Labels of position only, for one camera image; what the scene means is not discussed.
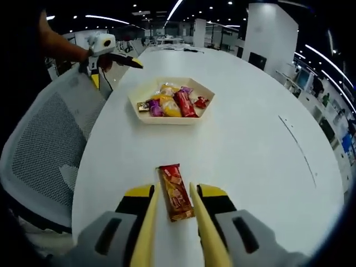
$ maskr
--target oval table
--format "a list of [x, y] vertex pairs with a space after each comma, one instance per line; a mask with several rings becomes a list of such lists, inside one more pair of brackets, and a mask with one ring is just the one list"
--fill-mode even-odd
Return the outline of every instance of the oval table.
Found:
[[[145, 68], [131, 68], [123, 76], [80, 163], [74, 241], [104, 211], [115, 210], [127, 189], [156, 183], [155, 167], [180, 163], [186, 186], [222, 188], [237, 209], [271, 228], [285, 249], [312, 254], [343, 205], [340, 172], [327, 138], [308, 110], [265, 72], [226, 52], [200, 50], [204, 53], [147, 49], [139, 58]], [[157, 76], [191, 77], [215, 93], [201, 123], [138, 120], [127, 95]], [[161, 192], [154, 263], [204, 266], [196, 219], [171, 223]]]

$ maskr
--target mesh chair back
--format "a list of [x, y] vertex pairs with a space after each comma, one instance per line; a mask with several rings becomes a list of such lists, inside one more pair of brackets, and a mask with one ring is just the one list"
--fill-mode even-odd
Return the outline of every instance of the mesh chair back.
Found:
[[8, 194], [40, 217], [71, 228], [77, 170], [104, 104], [77, 68], [48, 85], [4, 146], [0, 175]]

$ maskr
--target red snack packet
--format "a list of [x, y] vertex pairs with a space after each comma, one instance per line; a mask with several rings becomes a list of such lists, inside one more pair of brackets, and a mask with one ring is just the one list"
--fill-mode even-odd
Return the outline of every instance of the red snack packet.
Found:
[[209, 102], [209, 99], [206, 99], [202, 96], [198, 96], [198, 100], [195, 101], [194, 105], [198, 108], [206, 108], [206, 103]]
[[191, 103], [187, 92], [183, 90], [176, 92], [174, 94], [174, 99], [180, 108], [182, 117], [198, 118], [198, 115], [195, 113], [194, 106]]
[[179, 164], [159, 167], [162, 188], [171, 221], [195, 216], [178, 168]]

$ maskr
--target ceiling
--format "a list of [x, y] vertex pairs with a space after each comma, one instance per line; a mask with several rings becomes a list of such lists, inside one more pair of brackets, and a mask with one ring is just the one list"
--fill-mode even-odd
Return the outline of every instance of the ceiling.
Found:
[[[146, 18], [152, 20], [150, 23], [166, 21], [176, 1], [177, 0], [107, 1], [103, 5], [96, 4], [89, 6], [86, 3], [71, 8], [55, 1], [47, 4], [46, 8], [48, 16], [56, 16], [55, 19], [49, 21], [51, 27], [58, 33], [63, 34], [68, 33], [70, 30], [82, 31], [86, 29], [86, 27], [88, 27], [87, 29], [95, 29], [97, 27], [112, 28], [125, 26], [125, 24], [120, 22], [86, 18], [85, 15], [87, 14], [111, 17], [138, 25], [142, 28], [148, 28], [150, 24], [144, 21]], [[334, 68], [330, 67], [327, 62], [323, 61], [323, 59], [314, 52], [305, 48], [305, 44], [308, 44], [330, 58], [347, 74], [353, 83], [356, 83], [354, 45], [349, 39], [350, 33], [347, 32], [350, 26], [355, 25], [354, 19], [352, 19], [353, 14], [351, 14], [352, 8], [350, 1], [345, 1], [345, 4], [342, 4], [343, 0], [339, 0], [337, 4], [326, 3], [326, 1], [323, 0], [280, 0], [280, 2], [277, 0], [232, 0], [233, 4], [228, 4], [228, 2], [229, 0], [183, 0], [170, 21], [185, 20], [186, 22], [193, 22], [195, 18], [203, 18], [212, 22], [219, 20], [221, 24], [240, 25], [240, 32], [242, 38], [244, 38], [248, 23], [247, 9], [249, 3], [278, 3], [299, 25], [297, 51], [303, 51], [303, 55], [306, 57], [306, 63], [311, 61], [312, 63], [310, 65], [315, 68], [316, 71], [324, 69], [331, 76], [336, 76], [335, 80], [342, 80], [342, 76], [335, 72]], [[303, 7], [286, 2], [301, 4]], [[139, 11], [143, 13], [149, 11], [149, 14], [142, 16], [137, 13]], [[338, 51], [336, 54], [331, 52], [330, 38], [327, 34], [328, 30], [330, 30], [332, 34], [334, 49]]]

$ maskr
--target white tray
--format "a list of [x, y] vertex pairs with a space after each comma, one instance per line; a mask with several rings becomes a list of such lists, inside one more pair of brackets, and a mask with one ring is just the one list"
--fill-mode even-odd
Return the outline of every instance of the white tray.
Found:
[[156, 78], [152, 81], [148, 81], [146, 83], [141, 84], [138, 88], [134, 89], [128, 96], [130, 102], [132, 104], [133, 109], [137, 117], [144, 123], [147, 124], [182, 124], [182, 125], [190, 125], [198, 123], [202, 120], [205, 109], [196, 108], [195, 112], [199, 116], [199, 118], [177, 118], [177, 117], [151, 117], [149, 112], [139, 112], [137, 109], [138, 102], [145, 102], [151, 98], [151, 96], [159, 91], [160, 86], [163, 83], [174, 83], [178, 86], [187, 86], [193, 88], [193, 92], [191, 96], [193, 98], [197, 98], [198, 96], [202, 96], [204, 98], [209, 99], [209, 102], [206, 104], [208, 106], [211, 104], [212, 99], [215, 94], [211, 92], [208, 88], [204, 87], [200, 83], [194, 81], [191, 78], [178, 78], [178, 77], [160, 77]]

